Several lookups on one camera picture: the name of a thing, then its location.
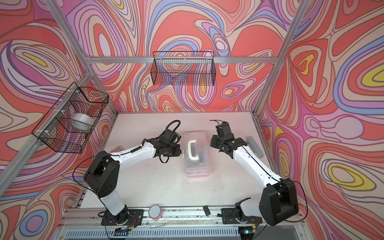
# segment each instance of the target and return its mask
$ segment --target plastic storage box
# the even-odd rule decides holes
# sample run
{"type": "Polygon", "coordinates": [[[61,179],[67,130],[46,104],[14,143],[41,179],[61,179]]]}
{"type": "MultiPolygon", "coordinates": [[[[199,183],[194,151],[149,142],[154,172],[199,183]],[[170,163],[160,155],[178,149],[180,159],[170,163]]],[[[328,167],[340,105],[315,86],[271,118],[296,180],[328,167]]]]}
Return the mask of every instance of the plastic storage box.
{"type": "Polygon", "coordinates": [[[208,156],[209,145],[205,132],[185,133],[182,140],[187,177],[208,176],[212,172],[212,163],[208,156]]]}

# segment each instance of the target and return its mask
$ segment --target wire basket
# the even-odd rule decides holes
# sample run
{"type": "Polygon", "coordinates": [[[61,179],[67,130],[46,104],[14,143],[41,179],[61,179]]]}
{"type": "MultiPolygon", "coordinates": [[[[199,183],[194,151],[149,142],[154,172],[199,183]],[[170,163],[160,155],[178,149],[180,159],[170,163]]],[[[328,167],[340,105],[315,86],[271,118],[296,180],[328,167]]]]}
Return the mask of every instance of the wire basket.
{"type": "Polygon", "coordinates": [[[82,153],[108,101],[109,96],[104,92],[77,87],[40,135],[32,134],[55,152],[82,153]],[[75,116],[85,117],[87,121],[75,116]]]}
{"type": "Polygon", "coordinates": [[[215,85],[212,51],[155,51],[153,58],[153,85],[215,85]]]}

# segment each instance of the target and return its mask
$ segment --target white handle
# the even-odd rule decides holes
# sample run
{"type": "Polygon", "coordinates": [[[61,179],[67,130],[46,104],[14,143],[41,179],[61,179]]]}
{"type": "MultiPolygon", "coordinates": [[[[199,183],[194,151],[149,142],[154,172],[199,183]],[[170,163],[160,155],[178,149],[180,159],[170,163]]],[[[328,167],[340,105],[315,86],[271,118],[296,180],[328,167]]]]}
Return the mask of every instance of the white handle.
{"type": "Polygon", "coordinates": [[[191,151],[191,144],[196,142],[196,139],[193,139],[191,141],[188,142],[187,144],[187,152],[188,152],[188,157],[190,160],[196,160],[198,161],[199,160],[199,156],[196,155],[196,157],[192,156],[192,151],[191,151]]]}

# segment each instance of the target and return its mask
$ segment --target pink round speaker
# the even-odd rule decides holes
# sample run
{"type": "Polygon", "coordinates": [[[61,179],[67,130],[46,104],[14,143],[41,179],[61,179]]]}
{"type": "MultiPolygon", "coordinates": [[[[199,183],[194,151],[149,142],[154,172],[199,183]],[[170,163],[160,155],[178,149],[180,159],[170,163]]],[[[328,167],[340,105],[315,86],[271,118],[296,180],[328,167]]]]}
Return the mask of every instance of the pink round speaker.
{"type": "Polygon", "coordinates": [[[159,205],[153,205],[149,208],[148,214],[153,220],[159,220],[163,216],[163,210],[159,205]]]}

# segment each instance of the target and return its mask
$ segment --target black mounting plate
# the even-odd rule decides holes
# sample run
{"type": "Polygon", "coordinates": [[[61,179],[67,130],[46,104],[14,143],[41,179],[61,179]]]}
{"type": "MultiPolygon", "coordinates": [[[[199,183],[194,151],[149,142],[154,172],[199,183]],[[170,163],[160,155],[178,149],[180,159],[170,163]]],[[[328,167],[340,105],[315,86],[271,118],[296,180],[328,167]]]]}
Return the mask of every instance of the black mounting plate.
{"type": "MultiPolygon", "coordinates": [[[[143,209],[128,209],[128,211],[129,211],[130,215],[136,216],[138,218],[138,220],[139,220],[138,225],[141,225],[144,210],[143,209]]],[[[133,225],[135,223],[135,219],[136,218],[134,218],[134,217],[129,217],[128,222],[124,225],[131,225],[131,224],[133,225]]],[[[101,220],[101,225],[102,226],[118,226],[116,224],[116,222],[114,221],[114,216],[109,211],[107,211],[106,216],[103,217],[103,219],[101,220]]]]}
{"type": "Polygon", "coordinates": [[[223,208],[221,209],[221,214],[223,224],[246,224],[246,223],[254,223],[256,226],[263,222],[263,219],[261,217],[246,217],[244,221],[239,222],[236,219],[235,216],[235,209],[234,208],[223,208]]]}

